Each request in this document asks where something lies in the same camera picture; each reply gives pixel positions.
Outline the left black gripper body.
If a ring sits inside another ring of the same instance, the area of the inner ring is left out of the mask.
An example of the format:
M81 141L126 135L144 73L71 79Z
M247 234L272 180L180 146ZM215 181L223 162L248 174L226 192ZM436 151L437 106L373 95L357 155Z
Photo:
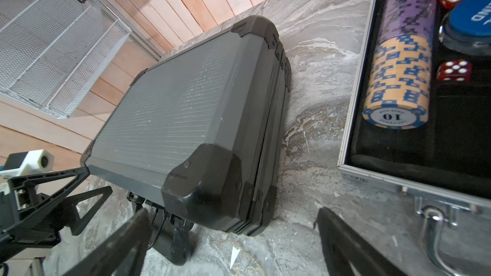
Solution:
M1 192L1 264L30 248L51 249L61 242L50 221L41 220L27 228L26 216L17 209L13 194Z

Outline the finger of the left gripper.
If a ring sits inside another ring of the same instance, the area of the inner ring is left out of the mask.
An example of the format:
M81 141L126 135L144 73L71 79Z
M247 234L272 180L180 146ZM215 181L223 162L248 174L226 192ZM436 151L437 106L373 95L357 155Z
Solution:
M87 168L17 176L8 180L10 194L25 222L40 222L89 177Z
M112 192L107 186L67 197L57 209L58 223L69 227L72 235L80 235Z

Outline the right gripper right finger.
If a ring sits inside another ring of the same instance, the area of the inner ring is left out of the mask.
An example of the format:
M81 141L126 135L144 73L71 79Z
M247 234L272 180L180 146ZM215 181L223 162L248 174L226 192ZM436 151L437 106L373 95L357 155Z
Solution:
M319 209L315 224L330 275L405 275L331 209Z

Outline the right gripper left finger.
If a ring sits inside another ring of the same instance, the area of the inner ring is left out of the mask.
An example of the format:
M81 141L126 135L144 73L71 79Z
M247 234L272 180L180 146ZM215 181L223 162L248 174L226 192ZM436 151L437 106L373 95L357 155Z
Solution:
M66 275L140 275L151 233L143 208Z

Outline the silver aluminium poker case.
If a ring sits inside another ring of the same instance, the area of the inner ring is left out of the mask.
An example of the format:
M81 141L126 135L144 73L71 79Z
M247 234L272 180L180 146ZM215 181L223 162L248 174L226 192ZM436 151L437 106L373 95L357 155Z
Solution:
M414 199L441 272L490 274L490 0L372 0L338 166Z

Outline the dark grey poker case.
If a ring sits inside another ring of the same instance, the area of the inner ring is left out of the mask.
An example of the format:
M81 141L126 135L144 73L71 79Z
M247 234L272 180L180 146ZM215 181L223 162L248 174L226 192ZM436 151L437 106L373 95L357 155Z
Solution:
M259 235L274 216L291 73L274 23L249 16L143 70L81 165L157 209L151 246L174 265L196 224Z

